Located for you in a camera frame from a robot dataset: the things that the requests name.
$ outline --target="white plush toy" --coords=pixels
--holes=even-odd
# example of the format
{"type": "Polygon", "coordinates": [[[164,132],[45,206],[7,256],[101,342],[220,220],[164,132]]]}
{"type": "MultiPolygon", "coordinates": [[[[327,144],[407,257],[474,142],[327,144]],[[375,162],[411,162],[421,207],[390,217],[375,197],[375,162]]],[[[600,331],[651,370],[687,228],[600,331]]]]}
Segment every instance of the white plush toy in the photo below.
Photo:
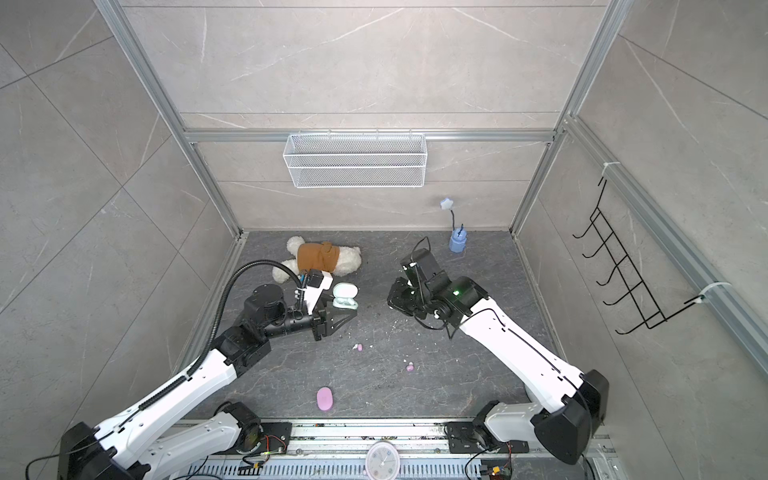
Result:
{"type": "MultiPolygon", "coordinates": [[[[312,268],[324,270],[334,276],[345,276],[360,268],[360,247],[338,247],[330,242],[307,243],[302,237],[291,237],[286,245],[295,258],[282,262],[296,275],[312,268]]],[[[288,274],[272,269],[272,278],[278,283],[288,280],[288,274]]]]}

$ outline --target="aluminum rail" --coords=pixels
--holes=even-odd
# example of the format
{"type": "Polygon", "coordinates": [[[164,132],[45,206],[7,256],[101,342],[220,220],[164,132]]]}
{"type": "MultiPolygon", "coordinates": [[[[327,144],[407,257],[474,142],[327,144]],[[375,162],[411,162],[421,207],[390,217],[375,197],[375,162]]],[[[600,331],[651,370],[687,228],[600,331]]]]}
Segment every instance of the aluminum rail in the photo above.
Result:
{"type": "MultiPolygon", "coordinates": [[[[579,118],[567,115],[564,125],[566,132],[600,169],[606,163],[619,161],[579,118]]],[[[711,283],[727,281],[621,163],[606,168],[604,176],[696,291],[711,283]]],[[[765,321],[732,286],[707,291],[705,303],[768,377],[768,325],[765,321]]]]}
{"type": "Polygon", "coordinates": [[[189,129],[184,132],[188,142],[285,142],[291,134],[420,134],[428,141],[545,141],[554,138],[553,130],[537,128],[485,129],[424,129],[424,128],[333,128],[333,129],[250,129],[215,128],[189,129]]]}
{"type": "Polygon", "coordinates": [[[219,215],[224,220],[227,228],[233,237],[240,235],[240,227],[235,220],[235,216],[230,209],[229,204],[224,199],[224,195],[219,190],[219,185],[214,176],[209,172],[203,158],[197,152],[197,149],[184,138],[184,125],[179,117],[178,110],[170,101],[163,85],[160,83],[157,74],[147,59],[147,55],[138,41],[136,33],[123,12],[122,7],[117,0],[94,0],[96,7],[104,17],[104,21],[109,25],[115,39],[120,44],[131,67],[136,71],[144,89],[149,94],[152,102],[161,117],[165,121],[174,139],[179,144],[184,156],[192,165],[195,174],[200,178],[200,182],[208,192],[208,196],[219,211],[219,215]]]}
{"type": "Polygon", "coordinates": [[[589,89],[594,83],[594,79],[598,76],[600,67],[603,65],[605,57],[608,55],[608,51],[611,49],[616,35],[621,28],[621,24],[624,23],[624,19],[629,13],[630,7],[634,0],[612,0],[612,2],[606,7],[603,20],[598,27],[598,32],[594,36],[592,46],[587,53],[587,57],[584,60],[584,64],[581,66],[576,77],[576,82],[568,95],[568,99],[565,102],[563,111],[560,113],[560,118],[555,126],[554,141],[548,145],[544,154],[541,156],[541,160],[536,167],[536,171],[533,174],[531,182],[528,184],[528,189],[525,191],[518,211],[515,214],[515,218],[512,220],[512,224],[509,226],[509,231],[512,235],[518,235],[523,227],[525,219],[531,212],[533,203],[536,201],[541,185],[544,184],[544,180],[549,174],[549,169],[552,168],[554,158],[557,157],[560,146],[562,145],[562,129],[563,120],[566,115],[576,115],[581,109],[581,105],[584,103],[584,99],[589,93],[589,89]]]}

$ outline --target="small pink object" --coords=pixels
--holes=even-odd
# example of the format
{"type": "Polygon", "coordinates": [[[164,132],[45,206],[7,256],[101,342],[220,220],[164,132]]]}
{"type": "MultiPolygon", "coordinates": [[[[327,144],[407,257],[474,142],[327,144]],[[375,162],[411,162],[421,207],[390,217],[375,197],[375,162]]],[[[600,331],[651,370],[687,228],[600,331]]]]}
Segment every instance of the small pink object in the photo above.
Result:
{"type": "Polygon", "coordinates": [[[323,388],[317,391],[317,408],[323,410],[324,412],[327,412],[328,410],[331,410],[332,406],[333,406],[333,393],[331,393],[331,389],[324,386],[323,388]]]}

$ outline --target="white cable tie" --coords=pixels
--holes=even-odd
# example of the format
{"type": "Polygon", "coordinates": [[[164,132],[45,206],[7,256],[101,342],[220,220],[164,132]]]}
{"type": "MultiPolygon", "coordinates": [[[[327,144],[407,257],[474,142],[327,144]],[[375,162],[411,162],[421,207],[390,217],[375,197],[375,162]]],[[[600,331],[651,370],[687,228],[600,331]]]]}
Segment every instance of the white cable tie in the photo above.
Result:
{"type": "Polygon", "coordinates": [[[699,292],[699,298],[694,300],[694,303],[703,303],[704,302],[704,294],[707,292],[707,290],[714,288],[715,286],[731,286],[728,282],[715,282],[710,283],[709,285],[705,286],[700,292],[699,292]]]}
{"type": "Polygon", "coordinates": [[[603,171],[600,173],[601,177],[605,177],[605,169],[608,168],[608,165],[616,165],[620,164],[621,162],[604,162],[603,163],[603,171]]]}

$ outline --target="white wire basket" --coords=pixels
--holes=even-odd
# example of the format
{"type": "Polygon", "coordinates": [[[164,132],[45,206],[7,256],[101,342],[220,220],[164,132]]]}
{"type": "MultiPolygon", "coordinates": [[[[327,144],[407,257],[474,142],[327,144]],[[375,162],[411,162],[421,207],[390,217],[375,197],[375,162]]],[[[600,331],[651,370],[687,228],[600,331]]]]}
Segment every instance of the white wire basket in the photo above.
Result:
{"type": "Polygon", "coordinates": [[[292,134],[283,158],[296,188],[423,187],[423,134],[292,134]]]}

